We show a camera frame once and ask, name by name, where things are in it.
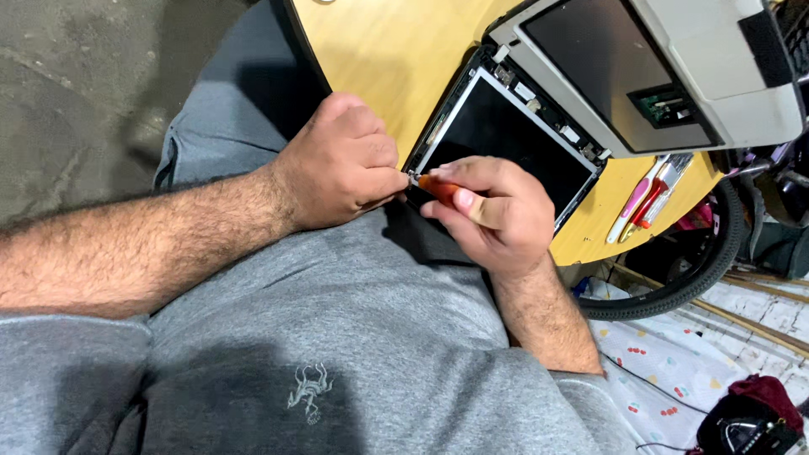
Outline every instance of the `wooden table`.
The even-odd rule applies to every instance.
[[[401,166],[467,49],[518,0],[294,0],[304,31],[335,91],[360,95],[388,125]],[[653,158],[610,159],[551,245],[560,266],[634,248],[696,205],[717,183],[697,154],[651,229],[624,244],[604,239]]]

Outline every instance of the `black tire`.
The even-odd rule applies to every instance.
[[[719,215],[719,231],[701,265],[642,296],[620,300],[579,299],[585,315],[601,321],[626,321],[666,313],[699,297],[719,281],[739,251],[744,214],[742,202],[729,181],[720,181],[713,195],[717,200],[714,213]]]

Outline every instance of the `concrete floor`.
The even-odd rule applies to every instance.
[[[0,224],[150,189],[163,133],[249,0],[3,0]]]

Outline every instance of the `embroidered logo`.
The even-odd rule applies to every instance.
[[[286,409],[290,409],[291,407],[300,403],[301,400],[306,402],[306,409],[304,410],[304,414],[306,415],[306,422],[310,425],[314,425],[315,423],[320,420],[320,411],[317,410],[317,405],[315,405],[315,397],[319,397],[321,394],[328,392],[332,389],[331,382],[326,383],[326,378],[328,374],[326,373],[326,367],[321,363],[320,365],[315,364],[315,370],[320,373],[320,379],[317,381],[310,381],[306,378],[306,369],[312,368],[311,365],[307,365],[303,367],[301,371],[301,376],[303,377],[303,381],[298,379],[298,370],[300,367],[295,369],[295,380],[298,382],[298,390],[294,393],[290,392],[290,399],[286,403]]]

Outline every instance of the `laptop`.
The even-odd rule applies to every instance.
[[[402,170],[510,159],[542,182],[558,232],[608,159],[798,137],[794,81],[759,0],[529,0],[487,28]]]

